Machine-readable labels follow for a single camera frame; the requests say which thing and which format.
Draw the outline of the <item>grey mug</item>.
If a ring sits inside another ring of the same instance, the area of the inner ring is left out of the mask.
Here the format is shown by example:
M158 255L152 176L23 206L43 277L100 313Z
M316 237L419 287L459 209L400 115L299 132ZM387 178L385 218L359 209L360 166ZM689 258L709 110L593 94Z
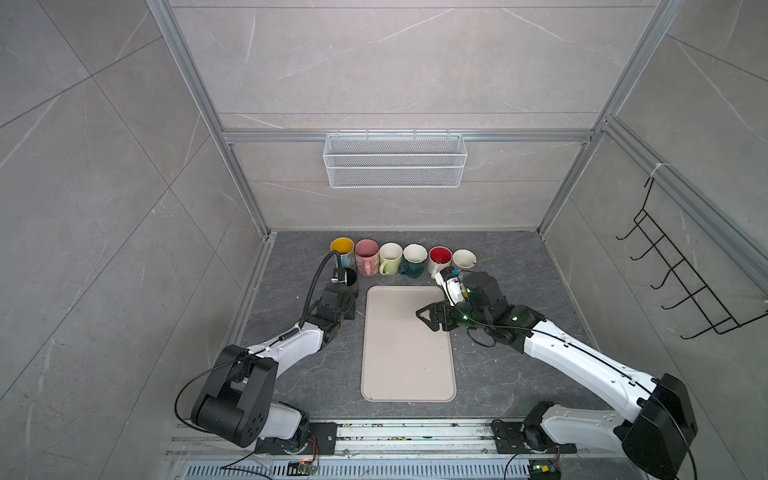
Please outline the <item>grey mug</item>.
M453 252L452 265L459 270L472 270L477 265L476 255L467 249Z

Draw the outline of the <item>light green mug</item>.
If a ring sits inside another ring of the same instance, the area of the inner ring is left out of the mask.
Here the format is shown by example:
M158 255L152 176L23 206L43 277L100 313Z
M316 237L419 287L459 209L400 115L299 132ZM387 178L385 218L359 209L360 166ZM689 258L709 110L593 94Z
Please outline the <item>light green mug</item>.
M403 259L403 247L395 242L388 242L379 249L379 274L394 276L399 273Z

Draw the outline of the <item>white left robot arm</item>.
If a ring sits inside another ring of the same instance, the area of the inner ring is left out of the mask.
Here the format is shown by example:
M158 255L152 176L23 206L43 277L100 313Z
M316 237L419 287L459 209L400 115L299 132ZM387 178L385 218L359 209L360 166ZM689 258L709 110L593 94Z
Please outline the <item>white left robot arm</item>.
M329 345L342 322L355 316L354 289L341 254L331 251L312 277L297 323L259 344L226 346L212 367L181 388L186 390L195 381L205 380L187 418L179 411L182 394L176 395L176 419L239 447L262 441L289 453L302 451L310 441L308 414L273 400L276 380Z

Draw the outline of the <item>pink ghost print mug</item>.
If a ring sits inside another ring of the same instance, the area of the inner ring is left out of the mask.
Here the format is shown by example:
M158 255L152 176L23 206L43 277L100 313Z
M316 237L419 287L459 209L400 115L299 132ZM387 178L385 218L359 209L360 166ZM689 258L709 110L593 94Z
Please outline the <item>pink ghost print mug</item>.
M357 272L363 277L373 277L379 271L379 245L372 239L358 241L354 249Z

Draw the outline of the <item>white mug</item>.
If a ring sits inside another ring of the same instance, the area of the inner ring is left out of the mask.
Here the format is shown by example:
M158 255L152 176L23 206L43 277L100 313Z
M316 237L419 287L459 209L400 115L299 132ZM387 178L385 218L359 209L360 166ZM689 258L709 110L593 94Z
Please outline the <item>white mug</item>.
M435 246L428 252L427 272L430 277L442 269L452 266L452 251L444 246Z

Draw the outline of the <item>black mug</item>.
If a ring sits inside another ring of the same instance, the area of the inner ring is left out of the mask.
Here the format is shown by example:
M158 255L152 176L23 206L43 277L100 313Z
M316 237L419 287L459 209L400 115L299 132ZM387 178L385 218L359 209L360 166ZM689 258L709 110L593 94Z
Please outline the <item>black mug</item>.
M345 268L345 280L350 292L355 298L359 297L358 276L354 268Z

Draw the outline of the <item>blue mug yellow inside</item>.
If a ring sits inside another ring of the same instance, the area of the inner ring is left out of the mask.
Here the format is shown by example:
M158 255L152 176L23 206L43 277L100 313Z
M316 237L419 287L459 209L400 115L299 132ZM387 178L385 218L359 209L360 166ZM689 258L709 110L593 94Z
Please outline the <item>blue mug yellow inside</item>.
M355 268L355 242L351 238L339 237L334 239L330 249L339 253L344 268Z

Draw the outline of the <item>dark green mug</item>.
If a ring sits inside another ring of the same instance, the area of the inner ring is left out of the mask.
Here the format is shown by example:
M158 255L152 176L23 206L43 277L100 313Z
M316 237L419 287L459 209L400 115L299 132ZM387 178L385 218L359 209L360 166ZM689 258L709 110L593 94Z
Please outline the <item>dark green mug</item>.
M426 268L428 251L421 244L409 244L403 249L399 273L409 278L420 277Z

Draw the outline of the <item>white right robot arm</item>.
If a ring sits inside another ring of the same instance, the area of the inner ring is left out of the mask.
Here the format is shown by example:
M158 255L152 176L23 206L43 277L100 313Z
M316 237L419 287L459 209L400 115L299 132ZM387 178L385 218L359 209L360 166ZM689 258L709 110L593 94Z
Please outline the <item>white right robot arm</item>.
M610 407L576 410L548 403L531 428L532 441L617 451L651 477L677 478L683 462L693 458L691 445L698 433L690 395L680 379L654 377L615 361L527 306L508 307L497 319L490 319L490 312L444 300L415 315L433 331L482 327L497 342L555 368Z

